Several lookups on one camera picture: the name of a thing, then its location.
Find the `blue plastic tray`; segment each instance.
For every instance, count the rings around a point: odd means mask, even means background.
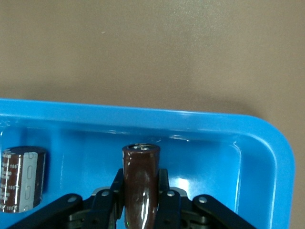
[[[0,213],[0,228],[67,193],[88,198],[122,167],[122,147],[155,143],[170,185],[209,194],[259,229],[289,226],[295,162],[284,136],[246,115],[0,99],[1,150],[49,150],[42,203]],[[118,228],[123,228],[122,220]]]

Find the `electrolytic capacitor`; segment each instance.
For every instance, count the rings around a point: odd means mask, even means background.
[[[24,212],[41,203],[45,157],[46,149],[37,146],[19,146],[2,152],[2,212]]]
[[[123,148],[125,226],[152,229],[158,207],[160,147],[134,144]]]

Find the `beige table surface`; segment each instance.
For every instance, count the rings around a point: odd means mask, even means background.
[[[265,119],[294,150],[304,228],[305,1],[0,1],[0,97]]]

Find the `metal screw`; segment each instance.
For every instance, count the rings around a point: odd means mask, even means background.
[[[108,190],[105,190],[102,192],[102,197],[106,197],[109,195],[109,191]]]
[[[205,197],[199,197],[199,202],[205,204],[208,200]]]
[[[77,196],[71,196],[69,199],[68,199],[68,203],[72,203],[74,201],[76,201],[77,199]]]
[[[173,196],[175,195],[175,193],[174,193],[174,191],[169,190],[169,191],[167,192],[167,195],[168,195],[169,197],[173,197]]]

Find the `gray surface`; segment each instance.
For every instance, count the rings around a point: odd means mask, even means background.
[[[304,227],[305,1],[0,1],[0,79],[0,97],[263,118]]]

